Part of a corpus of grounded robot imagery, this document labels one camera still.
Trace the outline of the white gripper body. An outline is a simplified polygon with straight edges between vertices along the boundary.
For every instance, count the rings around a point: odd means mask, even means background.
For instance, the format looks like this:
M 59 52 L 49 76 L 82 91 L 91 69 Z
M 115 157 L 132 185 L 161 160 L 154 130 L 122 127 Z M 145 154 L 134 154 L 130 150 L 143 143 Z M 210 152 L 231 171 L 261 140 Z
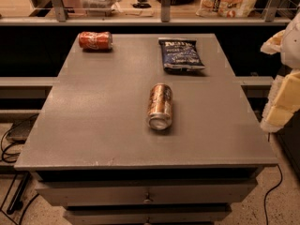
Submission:
M 300 13 L 287 25 L 281 40 L 281 63 L 292 69 L 300 68 Z

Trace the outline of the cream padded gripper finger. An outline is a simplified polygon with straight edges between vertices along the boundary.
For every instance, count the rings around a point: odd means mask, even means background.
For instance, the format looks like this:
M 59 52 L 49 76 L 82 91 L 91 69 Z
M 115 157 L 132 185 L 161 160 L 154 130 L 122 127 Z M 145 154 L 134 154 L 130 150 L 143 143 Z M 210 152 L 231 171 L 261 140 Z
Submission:
M 279 53 L 283 35 L 284 35 L 284 30 L 275 33 L 261 46 L 261 52 L 266 54 Z
M 292 71 L 286 76 L 277 75 L 262 112 L 262 130 L 271 133 L 279 131 L 299 110 L 300 71 Z

